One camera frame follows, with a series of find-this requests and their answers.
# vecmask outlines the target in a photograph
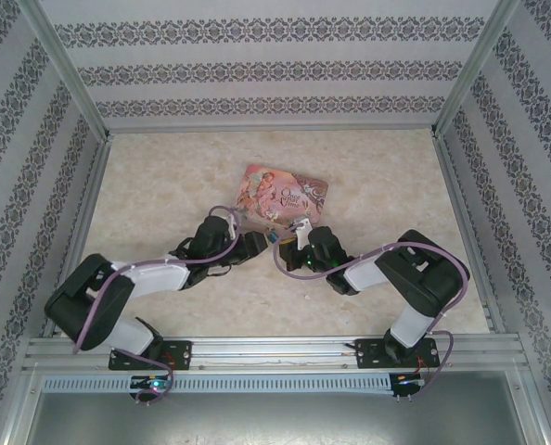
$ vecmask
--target cable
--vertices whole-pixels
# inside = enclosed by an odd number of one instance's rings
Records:
[[[396,242],[396,243],[387,244],[387,245],[385,245],[381,248],[376,248],[374,250],[371,250],[368,253],[365,253],[364,255],[360,255],[358,258],[356,258],[356,259],[354,259],[350,262],[346,262],[345,264],[342,264],[341,266],[334,267],[333,269],[329,269],[326,272],[316,273],[316,274],[308,275],[308,276],[302,276],[302,275],[296,275],[295,273],[290,273],[286,269],[284,269],[282,267],[282,265],[279,263],[279,261],[277,260],[278,247],[281,244],[281,242],[284,239],[286,239],[287,236],[290,236],[297,228],[299,228],[301,226],[302,226],[302,224],[296,224],[296,225],[291,226],[274,243],[275,267],[277,267],[279,272],[283,273],[286,276],[289,276],[290,278],[295,278],[297,280],[303,280],[303,281],[318,280],[319,278],[324,278],[324,277],[326,277],[326,276],[328,276],[332,273],[335,273],[337,271],[342,271],[344,269],[352,267],[352,266],[354,266],[354,264],[357,264],[358,262],[360,262],[362,260],[367,260],[369,258],[376,257],[380,253],[383,253],[383,252],[386,252],[386,251],[389,251],[389,250],[393,250],[394,248],[421,248],[423,250],[428,250],[430,252],[437,253],[437,254],[445,257],[448,261],[450,261],[454,265],[454,267],[459,271],[459,274],[461,275],[461,290],[459,290],[459,293],[457,294],[457,296],[452,301],[450,301],[443,308],[443,310],[437,315],[437,317],[432,321],[432,323],[430,323],[430,326],[428,326],[427,330],[432,329],[436,325],[436,323],[438,323],[441,320],[441,318],[445,315],[445,313],[447,311],[449,311],[456,304],[458,304],[459,301],[461,301],[463,299],[463,297],[465,296],[465,294],[468,291],[468,274],[466,273],[465,268],[461,265],[461,263],[458,261],[457,258],[455,258],[453,255],[451,255],[449,252],[447,252],[445,250],[442,250],[441,248],[436,248],[436,247],[431,246],[429,244],[415,243],[415,242],[411,242],[411,241],[399,241],[399,242]]]
[[[146,260],[146,261],[139,261],[134,262],[131,264],[126,264],[121,269],[115,271],[112,273],[109,278],[105,280],[102,287],[98,291],[98,296],[94,300],[94,303],[92,303],[92,307],[90,308],[90,312],[88,312],[88,316],[86,317],[86,321],[83,323],[82,331],[80,331],[80,335],[78,336],[78,339],[75,342],[75,345],[73,345],[73,353],[77,354],[78,351],[82,348],[83,341],[85,340],[86,336],[88,335],[88,331],[90,330],[90,326],[92,324],[92,321],[94,320],[94,317],[96,315],[96,311],[98,310],[98,307],[100,306],[100,302],[102,301],[102,298],[104,297],[105,293],[107,292],[107,289],[109,288],[110,284],[115,280],[118,276],[120,276],[122,273],[131,271],[133,269],[138,269],[145,266],[152,266],[152,265],[158,265],[158,264],[205,264],[207,262],[213,262],[216,260],[219,260],[226,255],[230,253],[230,251],[235,248],[235,245],[237,243],[238,236],[240,235],[240,220],[238,219],[238,215],[231,210],[230,208],[226,206],[215,206],[210,209],[210,215],[214,213],[216,210],[227,210],[234,218],[235,223],[237,225],[236,233],[235,233],[235,239],[230,243],[230,246],[222,252],[217,255],[214,255],[211,258],[203,259],[203,260]]]
[[[274,262],[275,262],[275,266],[284,275],[289,276],[291,278],[295,278],[297,280],[318,280],[319,278],[326,277],[326,276],[328,276],[332,273],[335,273],[337,271],[342,271],[344,269],[347,269],[348,267],[352,267],[352,266],[354,266],[354,264],[357,264],[358,262],[360,262],[362,260],[367,260],[369,258],[377,256],[380,253],[383,253],[383,252],[386,252],[386,251],[389,251],[389,250],[393,250],[394,248],[421,248],[423,250],[428,250],[430,252],[437,253],[437,254],[445,257],[448,261],[450,261],[454,265],[454,267],[459,271],[459,274],[461,275],[461,283],[462,283],[461,289],[459,290],[459,293],[457,294],[457,296],[452,301],[450,301],[446,306],[444,306],[443,310],[437,315],[437,317],[434,320],[432,320],[432,322],[430,323],[430,325],[427,328],[427,332],[432,334],[432,335],[447,335],[449,337],[449,348],[446,350],[446,353],[444,354],[444,358],[442,359],[442,362],[439,365],[439,367],[437,368],[437,370],[428,379],[428,381],[426,382],[424,387],[422,387],[422,389],[419,390],[419,392],[417,394],[421,394],[422,392],[424,392],[424,388],[429,387],[430,384],[434,380],[436,380],[439,372],[445,366],[447,360],[449,360],[449,356],[451,355],[451,351],[453,350],[453,345],[455,344],[455,339],[453,338],[453,334],[451,334],[449,331],[447,331],[447,330],[440,330],[440,331],[434,331],[434,332],[430,332],[430,331],[441,320],[441,318],[446,314],[446,312],[449,311],[450,309],[452,309],[456,304],[458,304],[459,301],[461,301],[463,299],[463,297],[465,296],[465,294],[467,293],[467,291],[468,291],[468,275],[465,271],[465,268],[461,265],[461,263],[453,255],[451,255],[449,252],[447,252],[445,250],[442,250],[441,248],[436,248],[434,246],[431,246],[431,245],[428,245],[428,244],[423,244],[423,243],[415,243],[415,242],[410,242],[410,241],[400,241],[400,242],[396,242],[396,243],[390,243],[386,246],[383,246],[382,248],[376,248],[376,249],[374,249],[374,250],[372,250],[372,251],[370,251],[370,252],[368,252],[364,255],[361,255],[360,257],[356,258],[355,260],[352,260],[350,262],[346,262],[345,264],[342,264],[341,266],[330,269],[330,270],[328,270],[326,272],[323,272],[323,273],[316,273],[314,275],[308,275],[308,276],[296,275],[294,273],[288,272],[286,269],[284,269],[281,266],[281,264],[277,260],[277,252],[278,252],[278,246],[281,244],[282,240],[286,239],[287,236],[293,234],[294,231],[297,228],[301,227],[301,226],[302,226],[302,224],[296,224],[296,225],[291,226],[274,243]]]
[[[139,398],[143,394],[153,394],[153,395],[156,396],[156,398],[154,398],[152,400],[148,400],[146,402],[146,405],[148,405],[148,406],[151,405],[152,403],[157,403],[157,402],[161,401],[162,399],[164,399],[164,397],[166,397],[166,395],[170,392],[171,388],[173,387],[173,382],[174,382],[174,372],[173,372],[173,369],[170,366],[168,366],[168,365],[166,365],[162,362],[156,362],[155,360],[147,359],[146,357],[142,357],[141,355],[135,355],[132,352],[129,352],[128,350],[116,349],[116,351],[120,352],[121,354],[126,355],[127,357],[131,357],[132,359],[139,360],[140,362],[155,364],[156,366],[160,366],[161,368],[168,371],[167,376],[169,377],[170,383],[166,386],[166,388],[160,394],[158,392],[156,392],[155,390],[153,390],[153,389],[142,389],[137,394],[135,394],[135,403],[140,402]]]
[[[420,369],[422,369],[422,361],[420,359],[420,356],[418,355],[417,356],[417,368],[416,370],[410,375],[410,376],[414,376],[416,375],[417,373],[419,373]]]
[[[161,357],[166,357],[169,360],[168,364],[171,366],[171,368],[173,368],[174,371],[174,365],[176,364],[176,360],[174,359],[174,357],[169,352],[164,352]]]
[[[423,369],[422,367],[426,368],[426,377],[424,377],[424,380],[426,380],[430,376],[430,367],[426,364],[426,362],[424,362],[424,359],[422,359],[419,354],[417,355],[417,363],[420,373]]]
[[[427,378],[426,383],[424,386],[419,390],[416,394],[412,396],[412,399],[416,397],[420,397],[422,393],[426,392],[430,385],[432,385],[432,382],[436,380],[436,377],[439,376],[439,373],[442,371],[442,368],[446,365],[446,362],[449,360],[449,356],[451,355],[451,352],[453,351],[453,345],[455,344],[455,338],[453,337],[453,334],[451,334],[447,330],[439,330],[439,331],[433,331],[430,332],[434,336],[440,336],[445,335],[449,337],[449,347],[446,349],[446,352],[444,353],[444,357],[442,358],[441,364],[439,364],[439,367],[436,368],[436,371],[434,371],[434,374]]]

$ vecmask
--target striped wall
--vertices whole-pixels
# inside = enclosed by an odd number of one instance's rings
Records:
[[[432,124],[496,0],[42,0],[112,131]]]
[[[0,411],[40,335],[98,141],[14,1],[0,0]]]
[[[519,4],[444,141],[551,423],[551,1]]]

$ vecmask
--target book illustration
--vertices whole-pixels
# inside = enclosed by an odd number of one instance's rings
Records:
[[[316,225],[326,194],[324,181],[250,165],[238,189],[235,208],[244,219],[268,227],[288,227],[302,216]]]

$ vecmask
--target robotic arm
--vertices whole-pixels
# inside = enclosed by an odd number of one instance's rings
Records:
[[[188,289],[208,276],[218,276],[209,274],[212,267],[228,267],[227,273],[232,266],[267,249],[263,234],[239,235],[235,219],[232,212],[227,219],[210,213],[195,236],[185,239],[168,256],[158,260],[125,265],[108,261],[99,254],[90,255],[46,303],[46,315],[76,343],[74,353],[107,345],[115,349],[111,353],[110,369],[160,367],[169,371],[172,381],[173,363],[167,362],[164,356],[169,348],[176,346],[164,341],[145,321],[121,317],[121,312],[129,299],[162,290]],[[347,255],[329,227],[313,228],[308,220],[303,220],[290,228],[288,234],[294,230],[295,243],[281,244],[286,234],[275,242],[274,259],[281,272],[299,279],[326,277],[329,285],[344,295],[355,295],[371,286],[390,282],[407,301],[382,341],[360,341],[369,345],[367,353],[376,364],[366,367],[411,367],[423,349],[428,348],[430,353],[434,350],[434,340],[424,340],[424,336],[442,316],[442,311],[453,307],[467,289],[469,272],[461,261],[415,230],[405,232],[397,243],[359,258]],[[277,253],[285,261],[286,269],[278,263]],[[317,274],[290,273],[303,266]],[[96,299],[92,292],[98,292]],[[356,347],[357,358],[361,354],[365,352]],[[130,358],[139,363],[132,364]],[[435,357],[439,370],[447,358],[448,352],[438,365]],[[360,367],[365,360],[358,358],[358,362]],[[175,369],[188,369],[186,362],[185,366]]]
[[[170,255],[128,267],[112,279],[90,324],[87,318],[95,304],[90,292],[100,291],[114,273],[125,268],[125,264],[108,261],[99,254],[88,256],[78,266],[46,303],[45,313],[76,343],[87,330],[79,345],[81,350],[103,344],[157,360],[162,338],[143,320],[121,317],[127,301],[163,290],[188,289],[208,277],[210,268],[231,268],[266,249],[263,234],[248,232],[236,237],[232,216],[224,219],[210,215],[195,236],[184,240]]]
[[[467,280],[470,277],[463,262],[416,230],[405,232],[398,239],[399,247],[380,249],[363,260],[348,256],[329,227],[313,228],[308,220],[302,220],[296,236],[297,243],[279,245],[286,272],[306,266],[313,272],[326,273],[329,285],[342,295],[356,295],[390,282],[404,297],[407,305],[384,337],[385,351],[397,364],[412,356],[442,309],[467,284],[455,262]]]

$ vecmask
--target enclosure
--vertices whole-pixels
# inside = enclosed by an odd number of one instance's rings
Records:
[[[161,257],[251,163],[326,180],[352,255],[415,228],[471,270],[426,398],[343,349],[391,326],[391,285],[269,253],[127,305],[193,342],[163,408],[108,349],[71,355],[43,307],[81,260]],[[416,438],[551,443],[551,1],[0,0],[0,443]]]

